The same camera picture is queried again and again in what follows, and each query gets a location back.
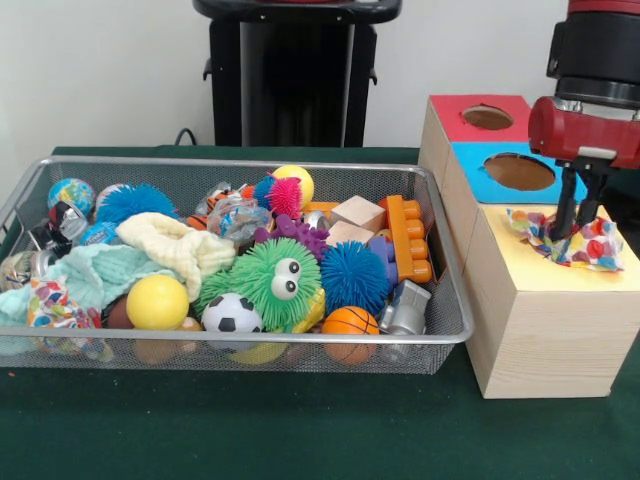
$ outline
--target wooden box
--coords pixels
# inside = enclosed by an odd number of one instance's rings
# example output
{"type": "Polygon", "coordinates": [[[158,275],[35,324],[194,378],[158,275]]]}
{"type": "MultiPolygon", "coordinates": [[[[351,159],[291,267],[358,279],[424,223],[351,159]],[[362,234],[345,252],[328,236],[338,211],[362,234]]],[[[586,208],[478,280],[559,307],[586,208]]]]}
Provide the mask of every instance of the wooden box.
{"type": "Polygon", "coordinates": [[[452,145],[527,142],[530,112],[527,102],[519,96],[436,95],[429,98],[418,164],[431,170],[436,178],[463,268],[478,212],[452,145]]]}
{"type": "Polygon", "coordinates": [[[608,395],[640,328],[640,261],[625,243],[624,272],[557,265],[518,241],[506,208],[480,207],[464,272],[476,323],[467,349],[482,394],[608,395]]]}

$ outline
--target purple spiky toy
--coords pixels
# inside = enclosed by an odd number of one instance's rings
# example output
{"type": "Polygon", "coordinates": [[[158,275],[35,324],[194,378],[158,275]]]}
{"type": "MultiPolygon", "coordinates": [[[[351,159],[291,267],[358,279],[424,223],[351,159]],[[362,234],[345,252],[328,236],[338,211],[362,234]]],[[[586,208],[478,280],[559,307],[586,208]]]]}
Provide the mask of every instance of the purple spiky toy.
{"type": "Polygon", "coordinates": [[[318,262],[324,258],[324,250],[327,248],[325,240],[328,236],[328,231],[310,227],[302,220],[292,220],[289,215],[276,217],[276,228],[273,232],[258,228],[255,233],[256,243],[264,243],[270,238],[292,238],[307,247],[318,262]]]}

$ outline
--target soccer ball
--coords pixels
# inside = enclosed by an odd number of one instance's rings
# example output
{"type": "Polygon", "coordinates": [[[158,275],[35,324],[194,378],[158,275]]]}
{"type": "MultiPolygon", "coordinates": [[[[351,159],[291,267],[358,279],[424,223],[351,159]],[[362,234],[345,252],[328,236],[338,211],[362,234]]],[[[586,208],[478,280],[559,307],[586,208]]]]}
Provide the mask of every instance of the soccer ball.
{"type": "MultiPolygon", "coordinates": [[[[262,317],[246,298],[237,293],[219,295],[207,305],[202,313],[202,325],[209,332],[249,333],[262,331],[262,317]]],[[[230,345],[226,342],[211,342],[215,348],[246,350],[253,347],[249,342],[230,345]]]]}

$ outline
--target green fuzzy toy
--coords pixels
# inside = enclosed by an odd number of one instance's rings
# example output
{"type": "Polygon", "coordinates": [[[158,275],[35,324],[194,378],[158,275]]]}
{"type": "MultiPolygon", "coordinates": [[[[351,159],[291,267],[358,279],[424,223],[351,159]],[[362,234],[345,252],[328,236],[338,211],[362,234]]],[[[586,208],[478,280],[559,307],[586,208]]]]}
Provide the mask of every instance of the green fuzzy toy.
{"type": "Polygon", "coordinates": [[[228,272],[207,277],[194,308],[198,316],[218,295],[233,292],[255,305],[267,331],[285,329],[309,313],[320,288],[320,268],[306,247],[290,238],[268,240],[238,257],[228,272]]]}

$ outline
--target circular hole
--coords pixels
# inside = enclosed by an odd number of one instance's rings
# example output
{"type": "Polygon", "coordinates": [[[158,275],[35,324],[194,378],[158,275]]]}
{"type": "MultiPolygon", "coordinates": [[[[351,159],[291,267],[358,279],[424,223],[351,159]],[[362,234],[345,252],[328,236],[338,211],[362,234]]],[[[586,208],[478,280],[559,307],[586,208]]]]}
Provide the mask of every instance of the circular hole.
{"type": "Polygon", "coordinates": [[[484,167],[500,185],[515,190],[543,190],[556,180],[556,174],[544,163],[517,153],[491,157],[484,162],[484,167]]]}
{"type": "Polygon", "coordinates": [[[474,127],[484,130],[504,130],[513,125],[513,118],[504,110],[489,105],[476,105],[462,112],[462,117],[474,127]]]}

